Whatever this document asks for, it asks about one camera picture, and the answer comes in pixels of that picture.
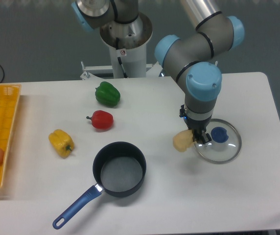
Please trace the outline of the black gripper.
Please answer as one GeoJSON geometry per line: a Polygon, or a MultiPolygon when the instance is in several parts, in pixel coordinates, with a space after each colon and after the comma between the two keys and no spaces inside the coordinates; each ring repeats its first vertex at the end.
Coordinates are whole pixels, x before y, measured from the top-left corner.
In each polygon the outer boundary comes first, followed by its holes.
{"type": "Polygon", "coordinates": [[[183,118],[188,129],[192,130],[193,141],[201,141],[202,144],[212,141],[210,134],[206,133],[206,127],[211,120],[212,113],[213,110],[210,110],[207,113],[199,114],[190,110],[185,104],[181,106],[179,116],[183,118]]]}

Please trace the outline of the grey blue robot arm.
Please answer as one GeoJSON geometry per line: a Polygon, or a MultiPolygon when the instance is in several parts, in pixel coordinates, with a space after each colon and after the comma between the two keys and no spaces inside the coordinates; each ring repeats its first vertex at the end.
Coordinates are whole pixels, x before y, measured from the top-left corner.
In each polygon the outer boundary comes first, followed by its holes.
{"type": "MultiPolygon", "coordinates": [[[[153,32],[149,18],[136,0],[75,0],[72,8],[82,27],[98,29],[109,48],[115,78],[146,75],[146,45],[153,32]]],[[[211,141],[207,125],[221,90],[222,74],[209,63],[214,56],[243,42],[245,30],[234,16],[226,17],[213,0],[184,0],[182,6],[195,34],[182,40],[162,38],[154,55],[159,65],[185,93],[182,117],[198,143],[211,141]]]]}

